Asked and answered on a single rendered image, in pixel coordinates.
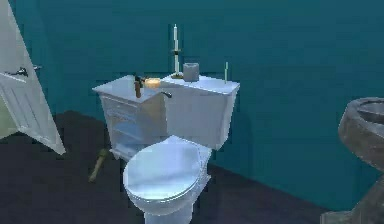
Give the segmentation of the white toilet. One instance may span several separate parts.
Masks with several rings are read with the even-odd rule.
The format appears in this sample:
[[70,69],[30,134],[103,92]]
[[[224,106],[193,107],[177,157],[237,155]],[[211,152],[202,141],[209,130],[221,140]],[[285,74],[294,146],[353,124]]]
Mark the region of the white toilet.
[[167,136],[141,149],[123,172],[144,224],[190,224],[194,203],[210,180],[211,154],[228,139],[239,89],[238,82],[207,76],[196,82],[161,79]]

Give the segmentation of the grey toilet paper roll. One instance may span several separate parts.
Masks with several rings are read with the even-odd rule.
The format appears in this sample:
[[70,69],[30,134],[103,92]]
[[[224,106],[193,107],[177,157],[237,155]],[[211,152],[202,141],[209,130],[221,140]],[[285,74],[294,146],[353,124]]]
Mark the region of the grey toilet paper roll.
[[183,64],[183,80],[186,82],[196,82],[199,80],[199,64],[198,63]]

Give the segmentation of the brown bottle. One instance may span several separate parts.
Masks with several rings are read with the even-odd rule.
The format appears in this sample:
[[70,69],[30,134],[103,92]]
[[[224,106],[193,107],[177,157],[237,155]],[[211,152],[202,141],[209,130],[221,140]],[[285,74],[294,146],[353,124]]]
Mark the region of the brown bottle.
[[135,87],[136,97],[141,98],[142,80],[139,76],[135,76],[134,87]]

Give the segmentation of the white small cabinet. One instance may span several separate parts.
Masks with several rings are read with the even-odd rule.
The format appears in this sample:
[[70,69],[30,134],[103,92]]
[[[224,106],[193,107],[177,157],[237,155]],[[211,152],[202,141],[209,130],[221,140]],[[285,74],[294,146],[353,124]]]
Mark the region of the white small cabinet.
[[110,151],[125,161],[168,136],[164,96],[140,85],[136,91],[136,81],[127,75],[93,88],[102,104]]

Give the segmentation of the grey stone pedestal sink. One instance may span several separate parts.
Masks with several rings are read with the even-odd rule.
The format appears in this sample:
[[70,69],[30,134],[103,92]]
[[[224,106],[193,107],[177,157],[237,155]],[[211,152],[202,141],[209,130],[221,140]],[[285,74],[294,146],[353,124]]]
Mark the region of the grey stone pedestal sink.
[[382,176],[349,211],[330,211],[320,224],[384,224],[384,98],[350,101],[338,126],[341,142]]

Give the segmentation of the white room door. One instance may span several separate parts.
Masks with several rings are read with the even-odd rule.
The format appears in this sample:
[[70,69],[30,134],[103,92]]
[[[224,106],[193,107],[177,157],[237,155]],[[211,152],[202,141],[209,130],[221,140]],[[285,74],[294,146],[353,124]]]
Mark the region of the white room door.
[[[19,131],[63,155],[66,150],[33,69],[26,45],[8,0],[0,0],[0,96]],[[11,76],[20,67],[29,76]]]

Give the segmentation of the tall white candle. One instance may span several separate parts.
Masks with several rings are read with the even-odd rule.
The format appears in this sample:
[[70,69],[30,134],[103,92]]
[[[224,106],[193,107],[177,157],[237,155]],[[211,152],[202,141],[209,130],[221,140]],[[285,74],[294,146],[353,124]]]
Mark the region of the tall white candle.
[[175,69],[175,72],[174,72],[173,76],[175,76],[176,78],[181,78],[182,73],[180,72],[180,65],[179,65],[179,52],[180,52],[180,49],[179,49],[178,27],[177,27],[177,24],[174,24],[174,27],[173,27],[173,41],[174,41],[173,53],[174,53],[174,69]]

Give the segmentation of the olive green plunger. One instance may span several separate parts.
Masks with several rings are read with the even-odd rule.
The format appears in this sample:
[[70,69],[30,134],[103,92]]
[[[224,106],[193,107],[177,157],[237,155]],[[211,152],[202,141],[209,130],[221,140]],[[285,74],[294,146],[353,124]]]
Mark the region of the olive green plunger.
[[99,155],[98,155],[98,158],[96,160],[94,169],[93,169],[92,173],[90,174],[90,176],[88,178],[88,181],[90,183],[92,183],[92,182],[94,182],[96,180],[98,172],[99,172],[103,162],[105,161],[106,157],[108,156],[108,153],[109,153],[108,149],[101,149],[99,151]]

